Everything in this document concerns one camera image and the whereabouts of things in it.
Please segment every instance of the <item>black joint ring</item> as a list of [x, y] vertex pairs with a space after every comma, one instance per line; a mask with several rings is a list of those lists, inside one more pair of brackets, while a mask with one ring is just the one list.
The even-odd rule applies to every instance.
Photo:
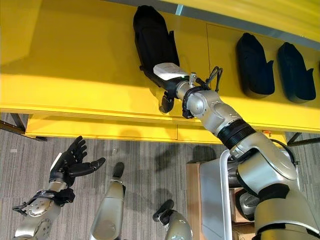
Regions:
[[195, 86], [193, 88], [190, 88], [188, 91], [186, 91], [183, 101], [182, 101], [182, 116], [186, 119], [192, 119], [195, 116], [192, 115], [191, 111], [187, 109], [187, 101], [191, 94], [206, 90], [203, 86]]

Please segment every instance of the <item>black cable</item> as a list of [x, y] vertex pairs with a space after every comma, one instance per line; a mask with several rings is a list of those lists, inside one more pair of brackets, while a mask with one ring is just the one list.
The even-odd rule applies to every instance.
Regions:
[[275, 143], [279, 144], [281, 147], [283, 147], [283, 148], [286, 150], [286, 152], [289, 154], [290, 160], [291, 160], [292, 164], [293, 164], [294, 166], [297, 166], [297, 165], [298, 165], [298, 161], [296, 161], [296, 158], [295, 158], [294, 153], [288, 148], [287, 145], [285, 145], [283, 142], [281, 142], [281, 141], [279, 141], [279, 140], [276, 140], [276, 139], [270, 138], [270, 140], [271, 140], [272, 142], [275, 142]]

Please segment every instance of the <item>metal bar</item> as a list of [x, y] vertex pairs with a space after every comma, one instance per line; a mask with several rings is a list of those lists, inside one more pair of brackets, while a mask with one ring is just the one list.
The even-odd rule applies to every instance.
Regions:
[[10, 123], [7, 123], [5, 121], [0, 120], [0, 129], [12, 132], [14, 134], [23, 135], [26, 133], [26, 130], [20, 127], [17, 127], [15, 125], [12, 125]]
[[25, 127], [24, 123], [22, 122], [19, 114], [18, 113], [10, 113], [10, 115], [13, 118], [15, 125], [18, 128], [24, 129], [24, 131], [26, 131], [26, 127]]
[[296, 132], [292, 138], [287, 142], [287, 145], [289, 146], [289, 144], [293, 143], [302, 133], [301, 132]]
[[294, 147], [294, 146], [300, 146], [300, 145], [306, 145], [306, 144], [315, 144], [315, 143], [320, 143], [320, 137], [315, 137], [315, 138], [310, 138], [306, 140], [301, 140], [301, 141], [292, 141], [288, 142], [287, 145], [289, 147]]
[[183, 4], [178, 4], [178, 6], [176, 7], [175, 15], [180, 16], [183, 8], [184, 8]]
[[34, 140], [41, 141], [41, 142], [46, 142], [47, 141], [47, 138], [43, 137], [43, 136], [36, 136], [35, 138], [28, 137], [28, 136], [25, 135], [25, 133], [26, 133], [25, 129], [23, 129], [21, 127], [18, 127], [18, 126], [15, 126], [15, 125], [12, 125], [12, 124], [7, 123], [7, 122], [2, 121], [2, 120], [0, 120], [0, 129], [3, 129], [3, 130], [8, 131], [8, 132], [11, 132], [13, 134], [18, 134], [18, 135], [26, 137], [28, 139], [34, 139]]

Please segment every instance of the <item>metal bracket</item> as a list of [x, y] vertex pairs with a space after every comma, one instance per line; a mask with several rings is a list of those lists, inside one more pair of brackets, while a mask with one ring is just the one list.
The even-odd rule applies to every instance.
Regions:
[[20, 136], [29, 138], [29, 139], [34, 139], [37, 141], [42, 141], [42, 142], [46, 142], [47, 138], [43, 137], [43, 136], [36, 136], [35, 138], [32, 137], [28, 137], [26, 136], [26, 128], [24, 123], [22, 122], [20, 116], [18, 113], [10, 113], [11, 117], [13, 118], [13, 121], [15, 123], [15, 125], [12, 125], [8, 122], [2, 121], [0, 120], [0, 129], [3, 129], [5, 131], [14, 133], [14, 134], [18, 134]]
[[287, 142], [288, 147], [294, 147], [294, 146], [300, 146], [300, 145], [306, 145], [306, 144], [315, 144], [315, 143], [320, 143], [320, 137], [315, 137], [315, 138], [310, 138], [306, 140], [300, 140], [300, 141], [295, 141], [302, 132], [296, 132], [293, 137]]

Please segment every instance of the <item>robot leg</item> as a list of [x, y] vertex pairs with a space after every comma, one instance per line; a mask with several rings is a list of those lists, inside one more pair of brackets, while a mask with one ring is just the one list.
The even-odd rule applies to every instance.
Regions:
[[113, 169], [108, 190], [91, 226], [90, 240], [120, 240], [126, 191], [121, 181], [124, 167], [118, 162]]

